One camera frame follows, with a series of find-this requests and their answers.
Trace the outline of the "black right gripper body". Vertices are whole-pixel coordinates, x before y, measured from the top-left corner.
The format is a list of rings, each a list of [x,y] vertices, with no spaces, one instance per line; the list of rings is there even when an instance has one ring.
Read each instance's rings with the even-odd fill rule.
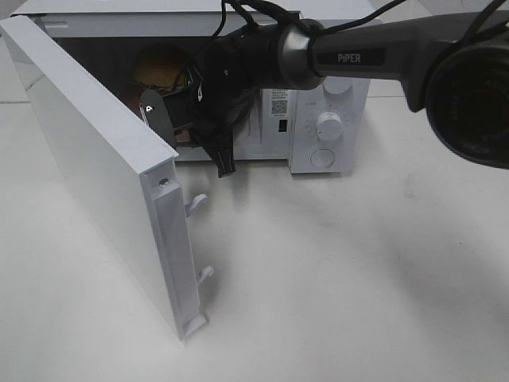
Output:
[[[163,139],[177,145],[187,131],[192,146],[233,146],[234,131],[248,118],[261,89],[283,89],[280,24],[247,26],[214,40],[187,70],[185,89],[163,97],[169,125]]]

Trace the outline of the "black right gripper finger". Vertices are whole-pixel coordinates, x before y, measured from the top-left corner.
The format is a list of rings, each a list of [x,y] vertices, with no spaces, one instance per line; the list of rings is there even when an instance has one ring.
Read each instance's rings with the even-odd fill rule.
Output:
[[[145,90],[140,96],[140,110],[146,124],[171,147],[176,147],[175,128],[167,105],[172,96],[153,89]]]
[[[234,146],[231,138],[206,142],[202,147],[216,165],[218,177],[227,177],[236,171]]]

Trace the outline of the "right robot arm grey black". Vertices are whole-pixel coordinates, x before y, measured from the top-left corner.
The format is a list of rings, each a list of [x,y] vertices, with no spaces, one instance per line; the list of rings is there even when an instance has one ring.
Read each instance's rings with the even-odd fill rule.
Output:
[[[178,72],[183,88],[147,90],[140,109],[170,145],[187,131],[220,177],[235,171],[234,127],[259,89],[312,90],[328,76],[396,80],[408,108],[425,111],[439,140],[483,166],[508,166],[508,12],[376,25],[366,16],[324,27],[267,1],[234,1],[245,25],[214,33]]]

